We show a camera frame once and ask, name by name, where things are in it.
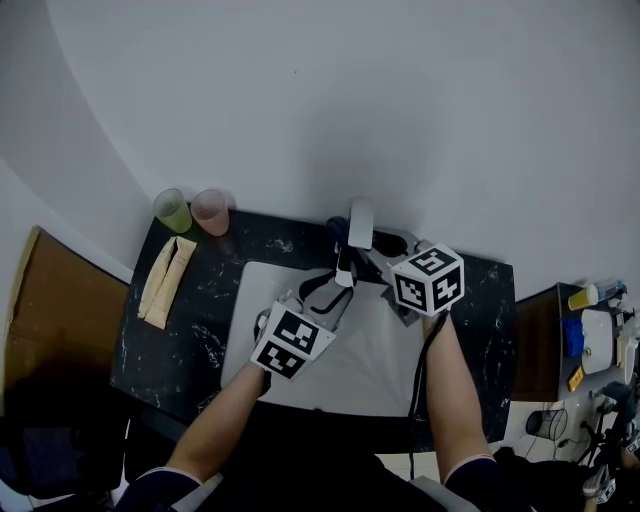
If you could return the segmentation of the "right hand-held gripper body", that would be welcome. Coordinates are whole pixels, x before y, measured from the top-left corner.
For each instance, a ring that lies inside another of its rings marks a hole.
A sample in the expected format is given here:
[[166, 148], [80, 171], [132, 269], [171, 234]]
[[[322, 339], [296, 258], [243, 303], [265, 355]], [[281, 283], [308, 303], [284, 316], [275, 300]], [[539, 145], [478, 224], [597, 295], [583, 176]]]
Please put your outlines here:
[[464, 260], [442, 243], [419, 250], [389, 272], [391, 292], [383, 297], [405, 327], [450, 310], [465, 295]]

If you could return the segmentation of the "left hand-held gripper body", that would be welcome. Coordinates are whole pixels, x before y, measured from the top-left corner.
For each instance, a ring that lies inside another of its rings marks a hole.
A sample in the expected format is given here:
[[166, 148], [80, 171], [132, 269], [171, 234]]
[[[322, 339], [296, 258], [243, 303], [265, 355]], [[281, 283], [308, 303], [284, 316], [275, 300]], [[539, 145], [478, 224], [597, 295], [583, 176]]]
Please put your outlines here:
[[336, 334], [275, 301], [264, 321], [250, 361], [287, 380], [295, 380], [334, 342]]

